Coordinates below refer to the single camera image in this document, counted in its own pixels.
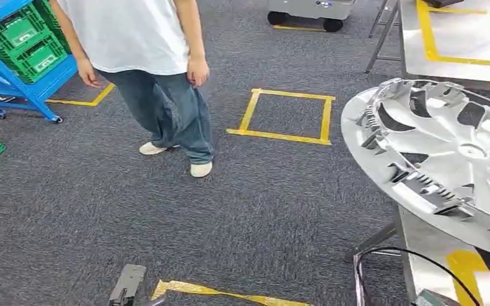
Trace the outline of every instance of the yellow tape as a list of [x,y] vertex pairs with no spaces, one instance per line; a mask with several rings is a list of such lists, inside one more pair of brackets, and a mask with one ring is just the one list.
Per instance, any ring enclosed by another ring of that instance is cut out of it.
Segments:
[[249,300],[256,303],[261,303],[267,306],[309,306],[309,304],[307,303],[281,300],[279,298],[270,298],[268,296],[238,295],[235,293],[227,293],[227,292],[218,291],[200,285],[189,284],[187,282],[177,282],[174,280],[170,282],[164,282],[162,280],[159,280],[157,287],[155,288],[153,295],[151,296],[151,300],[155,300],[161,297],[168,290],[173,290],[173,291],[178,291],[183,293],[192,293],[195,295],[228,295],[228,296],[234,296],[236,298],[242,298],[244,300]]
[[428,11],[440,11],[442,13],[454,13],[454,14],[479,14],[479,15],[487,15],[486,11],[482,10],[466,10],[460,8],[427,8]]
[[439,55],[438,49],[436,48],[436,44],[434,42],[433,27],[431,26],[431,18],[429,16],[430,11],[444,11],[449,13],[486,13],[486,12],[476,11],[476,10],[455,10],[449,8],[444,8],[444,9],[431,8],[423,0],[418,0],[416,2],[416,8],[418,13],[418,20],[420,22],[420,27],[422,29],[426,59],[430,61],[438,61],[438,62],[453,62],[456,64],[476,64],[476,65],[490,66],[489,60],[465,59],[462,57]]
[[319,29],[317,27],[288,27],[285,25],[275,25],[273,26],[274,29],[279,29],[279,30],[295,30],[295,31],[311,31],[311,32],[326,32],[324,29]]
[[322,126],[320,128],[320,139],[326,143],[329,141],[329,125],[331,122],[331,99],[326,99],[324,102],[324,111],[322,114]]
[[[267,89],[255,88],[252,89],[253,95],[249,100],[249,105],[247,106],[247,110],[243,115],[243,119],[241,120],[241,124],[239,125],[239,129],[227,129],[226,131],[230,134],[234,135],[242,135],[242,136],[256,136],[256,137],[264,137],[264,138],[272,138],[278,140],[289,140],[291,142],[306,142],[306,143],[314,143],[318,145],[331,145],[329,141],[329,126],[331,121],[331,103],[335,100],[333,96],[324,96],[321,94],[303,94],[300,92],[288,92],[288,91],[270,91]],[[284,135],[277,133],[268,133],[268,132],[257,132],[257,131],[249,131],[249,124],[251,123],[251,118],[253,117],[253,113],[255,112],[256,104],[258,103],[258,99],[261,94],[272,94],[275,96],[284,96],[284,97],[295,97],[295,98],[309,98],[309,99],[322,99],[324,100],[324,109],[322,112],[322,125],[320,130],[320,139],[311,138],[311,137],[302,137],[302,136],[293,136],[293,135]]]
[[256,103],[258,102],[258,98],[260,97],[260,91],[261,89],[257,88],[252,90],[253,95],[249,100],[249,105],[247,106],[247,110],[243,115],[243,119],[241,120],[241,125],[239,126],[239,129],[247,129],[249,127],[249,124],[251,123],[251,118],[253,117],[253,113],[255,112]]
[[111,84],[108,85],[108,87],[106,87],[94,100],[93,100],[93,104],[95,106],[97,106],[101,101],[102,99],[104,99],[106,96],[108,96],[108,94],[114,90],[115,88],[115,85],[114,84]]
[[275,96],[284,96],[284,97],[294,97],[294,98],[309,98],[309,99],[321,99],[321,100],[335,100],[335,97],[332,96],[324,96],[321,94],[303,94],[301,92],[290,92],[290,91],[270,91],[267,89],[258,89],[260,94],[273,94]]
[[416,2],[418,8],[418,20],[422,27],[422,35],[424,37],[424,48],[426,53],[426,59],[430,61],[437,61],[438,54],[436,51],[436,45],[434,43],[433,28],[431,27],[431,19],[429,19],[429,5],[423,0]]
[[58,99],[48,99],[46,102],[51,102],[51,103],[60,103],[60,104],[71,104],[71,105],[78,105],[78,106],[97,106],[100,104],[100,102],[108,96],[108,94],[114,90],[115,85],[110,84],[102,92],[98,94],[98,96],[91,102],[88,101],[74,101],[74,100],[58,100]]
[[[446,261],[450,270],[465,284],[470,290],[472,295],[480,302],[484,304],[480,291],[478,289],[478,283],[474,272],[488,272],[486,264],[475,252],[458,250],[450,253],[446,256]],[[456,289],[456,295],[458,302],[462,306],[474,306],[474,303],[466,293],[466,291],[454,280],[454,287]]]
[[315,145],[331,145],[331,142],[329,140],[311,138],[311,137],[248,131],[248,130],[240,130],[240,129],[227,129],[226,131],[228,132],[228,134],[241,135],[241,136],[264,137],[264,138],[272,138],[278,140],[288,140],[291,142],[306,142],[306,143],[314,143]]

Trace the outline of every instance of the white t-shirt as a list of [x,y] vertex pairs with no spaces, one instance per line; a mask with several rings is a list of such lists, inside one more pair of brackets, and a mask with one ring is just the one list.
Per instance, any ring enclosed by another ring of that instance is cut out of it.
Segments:
[[187,71],[189,46],[174,0],[58,0],[93,67],[154,75]]

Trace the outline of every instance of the gray metal cart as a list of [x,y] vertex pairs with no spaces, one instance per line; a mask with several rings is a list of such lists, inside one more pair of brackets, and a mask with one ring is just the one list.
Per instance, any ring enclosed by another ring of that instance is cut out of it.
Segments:
[[324,29],[337,32],[343,27],[356,0],[268,0],[267,20],[280,25],[288,15],[305,18],[324,18]]

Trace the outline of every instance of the floor marking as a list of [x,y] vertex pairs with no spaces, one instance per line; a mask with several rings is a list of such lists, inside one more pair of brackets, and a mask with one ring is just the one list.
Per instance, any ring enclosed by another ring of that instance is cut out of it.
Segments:
[[71,104],[71,105],[79,105],[79,106],[97,106],[100,104],[100,102],[108,96],[112,90],[114,90],[115,85],[110,84],[102,92],[98,94],[98,96],[91,102],[88,101],[71,101],[71,100],[56,100],[56,99],[48,99],[46,102],[51,102],[51,103],[60,103],[60,104]]
[[275,25],[273,26],[274,29],[277,29],[277,30],[295,30],[295,31],[311,31],[311,32],[326,32],[326,30],[324,29],[319,29],[317,27],[290,27],[290,26],[287,26],[287,25]]
[[153,295],[151,296],[151,300],[156,300],[157,298],[163,296],[167,290],[192,293],[195,295],[228,295],[256,303],[261,303],[262,305],[266,306],[310,306],[310,304],[307,303],[281,300],[279,298],[270,298],[268,296],[238,295],[235,293],[222,292],[208,287],[189,284],[187,282],[177,282],[174,280],[171,280],[170,282],[159,280],[157,287],[155,288]]
[[[255,136],[255,137],[264,137],[264,138],[272,138],[278,140],[288,140],[291,142],[306,142],[306,143],[314,143],[317,145],[331,145],[329,140],[329,129],[331,122],[331,105],[332,101],[335,100],[333,96],[324,96],[320,94],[305,94],[301,92],[288,92],[288,91],[271,91],[267,89],[254,88],[251,90],[253,93],[251,99],[249,100],[249,104],[247,105],[247,109],[245,110],[245,114],[243,115],[243,119],[239,124],[238,129],[227,129],[228,134],[233,135],[241,135],[241,136]],[[253,117],[253,113],[255,112],[256,104],[258,103],[258,99],[261,94],[271,94],[274,96],[284,96],[284,97],[293,97],[293,98],[308,98],[308,99],[319,99],[324,102],[324,108],[322,111],[322,123],[320,126],[320,138],[312,138],[312,137],[303,137],[303,136],[295,136],[295,135],[285,135],[285,134],[277,134],[270,132],[261,132],[261,131],[250,131],[249,124],[251,123],[251,118]]]
[[258,98],[260,97],[260,89],[253,89],[253,95],[249,100],[249,105],[247,106],[247,110],[243,115],[243,120],[239,125],[239,129],[244,131],[247,130],[249,124],[251,123],[251,118],[253,117],[253,113],[255,112],[256,103],[258,102]]

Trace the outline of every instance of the hand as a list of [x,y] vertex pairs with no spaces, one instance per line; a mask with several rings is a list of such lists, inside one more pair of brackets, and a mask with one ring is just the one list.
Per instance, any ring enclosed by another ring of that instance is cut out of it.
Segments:
[[189,59],[189,67],[187,71],[187,78],[189,82],[193,84],[194,88],[202,86],[209,77],[209,67],[205,58],[195,59],[191,57]]
[[89,59],[76,60],[78,64],[78,74],[87,86],[94,88],[100,88],[100,82],[96,78],[93,65],[89,62]]

